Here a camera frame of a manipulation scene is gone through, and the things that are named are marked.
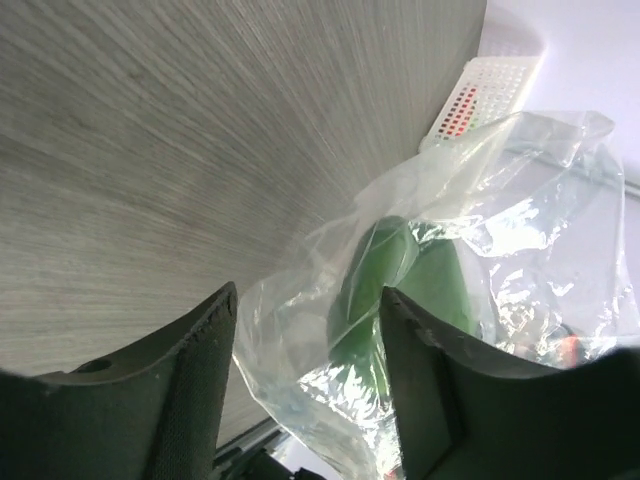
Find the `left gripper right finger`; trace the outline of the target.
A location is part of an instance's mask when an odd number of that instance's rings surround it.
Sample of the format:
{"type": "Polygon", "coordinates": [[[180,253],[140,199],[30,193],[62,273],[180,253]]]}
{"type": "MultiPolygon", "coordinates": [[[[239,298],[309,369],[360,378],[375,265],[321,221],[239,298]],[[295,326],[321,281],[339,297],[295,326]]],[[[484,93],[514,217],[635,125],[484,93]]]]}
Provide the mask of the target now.
{"type": "Polygon", "coordinates": [[[639,351],[560,370],[385,288],[380,323],[409,479],[635,479],[639,351]]]}

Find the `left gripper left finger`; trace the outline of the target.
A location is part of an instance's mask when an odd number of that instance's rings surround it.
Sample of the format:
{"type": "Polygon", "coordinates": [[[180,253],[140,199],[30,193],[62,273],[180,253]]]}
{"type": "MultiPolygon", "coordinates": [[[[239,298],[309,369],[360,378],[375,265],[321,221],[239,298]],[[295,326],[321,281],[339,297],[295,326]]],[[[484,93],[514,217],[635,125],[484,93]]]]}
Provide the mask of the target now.
{"type": "Polygon", "coordinates": [[[227,283],[181,318],[71,372],[2,371],[2,478],[210,478],[236,312],[227,283]]]}

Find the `clear orange zip top bag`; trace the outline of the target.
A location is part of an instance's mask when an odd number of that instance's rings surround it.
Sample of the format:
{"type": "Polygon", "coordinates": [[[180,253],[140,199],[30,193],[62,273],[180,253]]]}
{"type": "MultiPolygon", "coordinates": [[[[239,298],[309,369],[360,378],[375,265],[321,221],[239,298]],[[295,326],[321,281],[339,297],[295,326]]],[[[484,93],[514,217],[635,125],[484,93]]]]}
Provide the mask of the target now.
{"type": "Polygon", "coordinates": [[[639,351],[613,128],[597,112],[521,112],[374,180],[241,298],[234,359],[254,399],[342,477],[409,479],[385,288],[555,369],[639,351]]]}

